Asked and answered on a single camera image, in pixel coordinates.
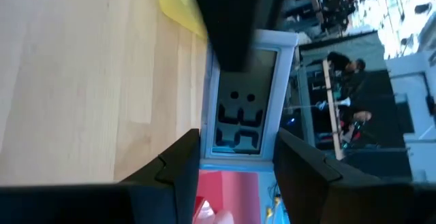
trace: man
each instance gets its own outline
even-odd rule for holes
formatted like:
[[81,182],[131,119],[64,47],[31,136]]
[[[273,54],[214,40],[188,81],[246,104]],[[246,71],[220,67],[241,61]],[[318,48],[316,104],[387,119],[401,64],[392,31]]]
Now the man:
[[[292,116],[288,119],[288,125],[291,124],[289,121],[293,122],[293,118],[301,113],[301,109],[297,108],[292,113]],[[328,108],[320,110],[319,108],[312,107],[312,121],[313,130],[315,133],[328,133],[332,131],[332,124],[330,119],[330,113]],[[355,106],[339,106],[339,118],[341,131],[343,136],[350,141],[356,136],[356,132],[359,128],[356,128],[355,124],[360,123],[361,125],[370,121],[372,114],[364,109]]]
[[[343,8],[343,2],[346,2],[348,5],[353,5],[354,1],[355,0],[323,0],[324,2],[323,11],[338,12]],[[296,0],[295,2],[292,2],[290,5],[291,5],[290,9],[287,9],[283,13],[283,16],[285,18],[299,16],[303,19],[308,19],[308,18],[315,17],[315,12],[311,10],[307,10],[312,7],[311,0]]]
[[348,57],[338,52],[330,52],[327,56],[327,61],[333,64],[335,71],[342,71],[343,73],[354,73],[357,71],[364,71],[367,64],[362,59],[350,61]]

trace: black panel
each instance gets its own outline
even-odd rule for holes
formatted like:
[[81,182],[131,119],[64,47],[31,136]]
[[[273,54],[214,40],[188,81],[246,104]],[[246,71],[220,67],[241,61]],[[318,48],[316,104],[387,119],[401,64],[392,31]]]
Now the black panel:
[[365,174],[281,129],[274,171],[290,222],[432,223],[435,185],[386,182]]
[[386,70],[368,71],[355,75],[350,82],[359,84],[359,89],[352,96],[353,105],[373,114],[365,124],[361,138],[355,143],[405,148],[389,73]]
[[247,68],[254,29],[274,29],[283,0],[197,0],[222,70]]
[[199,162],[192,129],[120,184],[3,187],[1,223],[191,224]]
[[406,149],[349,151],[342,162],[380,178],[412,180]]
[[427,107],[429,108],[429,113],[431,115],[436,115],[435,98],[433,96],[431,96],[431,95],[427,95],[425,97],[425,102],[427,103]]
[[407,101],[396,104],[398,111],[398,124],[403,133],[415,133],[414,122],[411,118],[410,107]]

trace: person in black clothing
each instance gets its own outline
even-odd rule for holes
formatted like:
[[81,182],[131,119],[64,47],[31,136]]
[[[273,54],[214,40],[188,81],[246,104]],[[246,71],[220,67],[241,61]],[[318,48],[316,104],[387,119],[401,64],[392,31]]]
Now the person in black clothing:
[[[316,133],[326,133],[332,131],[330,113],[328,109],[319,110],[312,108],[313,130]],[[355,124],[364,124],[372,118],[372,114],[361,108],[354,106],[339,106],[339,116],[341,130],[346,141],[351,141],[355,136]]]
[[342,71],[344,73],[353,73],[357,71],[364,71],[367,66],[362,59],[350,61],[348,57],[338,52],[330,52],[327,56],[327,61],[333,64],[335,71]]
[[[349,8],[354,4],[355,0],[322,0],[323,1],[323,12],[326,12],[328,14],[333,14],[333,12],[340,12],[343,11],[344,8]],[[312,2],[310,0],[306,0],[307,5],[300,5],[299,7],[292,7],[289,10],[286,10],[284,12],[284,17],[290,17],[290,16],[300,16],[302,19],[308,19],[315,17],[315,13],[311,9]],[[349,15],[353,11],[346,10],[346,14]]]

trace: wooden surface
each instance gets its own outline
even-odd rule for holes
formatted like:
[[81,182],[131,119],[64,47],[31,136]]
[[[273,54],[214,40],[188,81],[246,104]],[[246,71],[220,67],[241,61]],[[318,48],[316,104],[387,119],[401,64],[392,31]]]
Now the wooden surface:
[[330,74],[329,74],[330,67],[327,60],[322,61],[322,69],[324,72],[324,79],[326,81],[328,112],[330,114],[330,122],[332,124],[334,155],[337,160],[341,160],[344,158],[344,155],[341,149],[341,141],[339,138],[340,131],[337,124],[337,117],[339,116],[339,110],[337,105],[334,103],[334,99],[333,99],[332,84],[330,83]]
[[206,42],[158,0],[0,0],[0,185],[110,182],[199,127]]

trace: white wall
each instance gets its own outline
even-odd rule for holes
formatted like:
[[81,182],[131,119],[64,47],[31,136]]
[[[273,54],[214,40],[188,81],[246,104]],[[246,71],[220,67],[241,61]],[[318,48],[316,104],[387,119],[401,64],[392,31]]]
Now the white wall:
[[436,182],[436,142],[407,143],[407,147],[414,180]]
[[386,61],[391,77],[392,89],[397,97],[407,97],[415,133],[405,134],[406,142],[412,140],[431,140],[436,138],[435,120],[426,104],[427,89],[422,75],[424,72],[432,94],[436,93],[434,75],[428,58],[430,51]]
[[436,129],[435,120],[429,114],[422,76],[394,78],[398,75],[424,72],[432,95],[436,95],[436,67],[430,67],[428,59],[432,51],[386,61],[390,71],[394,93],[406,94],[414,122],[415,134],[404,136],[409,148],[409,162],[415,181],[436,182]]
[[422,28],[418,41],[420,43],[418,51],[434,50],[436,48],[436,12],[433,12],[427,23]]

